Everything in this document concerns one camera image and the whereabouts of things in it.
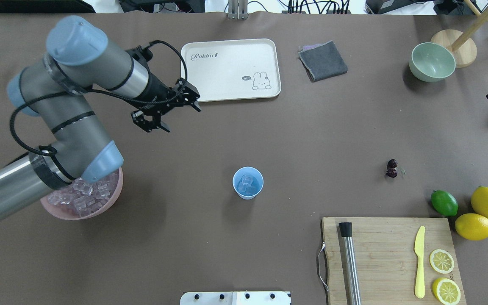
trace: pink bowl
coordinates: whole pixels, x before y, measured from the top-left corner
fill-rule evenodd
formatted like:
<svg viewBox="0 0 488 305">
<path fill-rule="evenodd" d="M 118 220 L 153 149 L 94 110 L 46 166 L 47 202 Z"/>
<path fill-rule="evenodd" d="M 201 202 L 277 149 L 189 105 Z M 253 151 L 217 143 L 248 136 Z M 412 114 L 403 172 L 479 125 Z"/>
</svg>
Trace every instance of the pink bowl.
<svg viewBox="0 0 488 305">
<path fill-rule="evenodd" d="M 73 214 L 70 214 L 70 213 L 60 209 L 57 206 L 51 205 L 50 203 L 48 203 L 48 195 L 41 198 L 41 204 L 48 213 L 50 213 L 53 216 L 56 216 L 60 219 L 63 219 L 63 220 L 87 219 L 87 218 L 97 216 L 97 215 L 101 214 L 102 212 L 105 212 L 106 210 L 108 210 L 108 208 L 110 208 L 116 202 L 116 199 L 118 199 L 118 196 L 120 196 L 120 193 L 122 192 L 122 186 L 123 185 L 124 185 L 124 174 L 122 172 L 122 168 L 119 168 L 118 169 L 118 183 L 116 184 L 116 189 L 114 190 L 114 193 L 112 194 L 110 199 L 108 199 L 107 203 L 105 203 L 105 205 L 103 205 L 103 207 L 101 207 L 99 210 L 97 210 L 97 211 L 95 211 L 95 212 L 93 212 L 87 216 L 80 217 L 77 215 L 73 215 Z"/>
</svg>

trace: blue joint cap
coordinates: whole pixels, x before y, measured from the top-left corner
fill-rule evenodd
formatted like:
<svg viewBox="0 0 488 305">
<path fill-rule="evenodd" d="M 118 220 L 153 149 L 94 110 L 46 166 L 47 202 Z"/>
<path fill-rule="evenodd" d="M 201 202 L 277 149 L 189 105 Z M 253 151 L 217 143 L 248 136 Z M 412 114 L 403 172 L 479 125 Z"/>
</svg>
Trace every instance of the blue joint cap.
<svg viewBox="0 0 488 305">
<path fill-rule="evenodd" d="M 68 16 L 48 34 L 46 50 L 58 63 L 80 66 L 97 59 L 106 50 L 108 37 L 84 18 Z"/>
<path fill-rule="evenodd" d="M 22 96 L 22 91 L 20 90 L 20 77 L 22 76 L 23 70 L 12 78 L 12 80 L 7 85 L 7 95 L 10 102 L 16 107 L 20 107 L 25 104 L 25 99 Z M 22 109 L 22 112 L 29 116 L 39 116 L 39 114 L 33 109 L 26 107 Z"/>
<path fill-rule="evenodd" d="M 124 164 L 122 154 L 120 154 L 120 151 L 116 147 L 116 143 L 110 141 L 88 165 L 82 174 L 82 178 L 88 183 L 97 182 L 120 168 L 122 164 Z"/>
</svg>

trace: yellow knife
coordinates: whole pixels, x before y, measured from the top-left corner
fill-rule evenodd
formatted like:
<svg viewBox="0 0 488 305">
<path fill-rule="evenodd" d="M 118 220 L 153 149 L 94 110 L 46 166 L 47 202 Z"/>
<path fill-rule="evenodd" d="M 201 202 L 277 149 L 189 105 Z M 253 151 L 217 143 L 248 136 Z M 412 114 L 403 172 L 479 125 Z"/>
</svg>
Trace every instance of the yellow knife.
<svg viewBox="0 0 488 305">
<path fill-rule="evenodd" d="M 415 296 L 419 299 L 424 297 L 424 227 L 421 226 L 415 237 L 414 252 L 417 255 L 417 276 L 415 278 Z"/>
</svg>

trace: bowl of ice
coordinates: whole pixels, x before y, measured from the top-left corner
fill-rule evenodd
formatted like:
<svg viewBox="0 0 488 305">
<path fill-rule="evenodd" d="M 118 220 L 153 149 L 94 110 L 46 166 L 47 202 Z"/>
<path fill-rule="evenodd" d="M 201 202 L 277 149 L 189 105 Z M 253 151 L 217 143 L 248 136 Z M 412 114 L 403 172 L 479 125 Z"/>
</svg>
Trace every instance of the bowl of ice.
<svg viewBox="0 0 488 305">
<path fill-rule="evenodd" d="M 87 219 L 105 212 L 114 204 L 124 184 L 122 168 L 95 183 L 77 178 L 68 187 L 41 198 L 42 206 L 64 220 Z"/>
</svg>

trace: mint green bowl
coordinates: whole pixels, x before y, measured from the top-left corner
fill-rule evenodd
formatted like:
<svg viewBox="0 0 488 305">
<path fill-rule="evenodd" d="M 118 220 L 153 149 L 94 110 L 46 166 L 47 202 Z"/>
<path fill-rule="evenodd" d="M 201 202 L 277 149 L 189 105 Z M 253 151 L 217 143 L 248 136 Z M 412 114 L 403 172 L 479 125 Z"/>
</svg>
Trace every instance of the mint green bowl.
<svg viewBox="0 0 488 305">
<path fill-rule="evenodd" d="M 440 81 L 455 71 L 455 58 L 439 44 L 420 43 L 412 51 L 410 70 L 422 81 Z"/>
</svg>

